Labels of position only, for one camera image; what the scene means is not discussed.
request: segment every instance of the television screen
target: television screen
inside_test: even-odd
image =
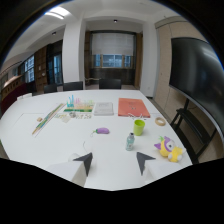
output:
[[[224,143],[224,72],[212,47],[194,38],[173,38],[170,87],[212,120]]]

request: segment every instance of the green cup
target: green cup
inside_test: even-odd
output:
[[[135,120],[134,122],[134,135],[140,136],[145,127],[145,122],[142,120]]]

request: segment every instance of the black triangle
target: black triangle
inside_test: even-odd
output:
[[[144,167],[145,167],[145,161],[146,160],[152,160],[152,159],[155,159],[151,156],[148,156],[148,155],[145,155],[141,152],[137,152],[137,160],[138,160],[138,165],[139,165],[139,168],[140,168],[140,171],[141,171],[141,175],[143,174],[143,170],[144,170]]]
[[[81,157],[79,157],[77,159],[74,159],[73,161],[83,161],[85,169],[86,169],[86,176],[88,176],[92,159],[93,159],[93,154],[89,153],[89,154],[87,154],[85,156],[81,156]]]

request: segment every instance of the ceiling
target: ceiling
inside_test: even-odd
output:
[[[178,15],[168,8],[150,0],[74,0],[61,4],[60,7],[69,11],[65,19],[60,20],[56,17],[43,15],[33,23],[17,40],[14,47],[8,54],[2,70],[6,65],[13,64],[13,58],[20,54],[21,60],[43,47],[43,44],[54,43],[63,38],[65,26],[68,23],[76,22],[80,18],[86,21],[87,29],[94,29],[98,23],[106,23],[113,19],[119,19],[126,27],[135,27],[141,30],[142,24],[148,18],[157,22],[161,18]],[[57,31],[58,36],[52,37],[52,32]]]

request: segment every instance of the black chair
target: black chair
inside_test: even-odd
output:
[[[83,90],[83,81],[63,84],[63,91]]]
[[[58,91],[57,84],[44,86],[44,93],[55,93],[57,91]]]
[[[99,89],[121,89],[120,79],[100,79]]]

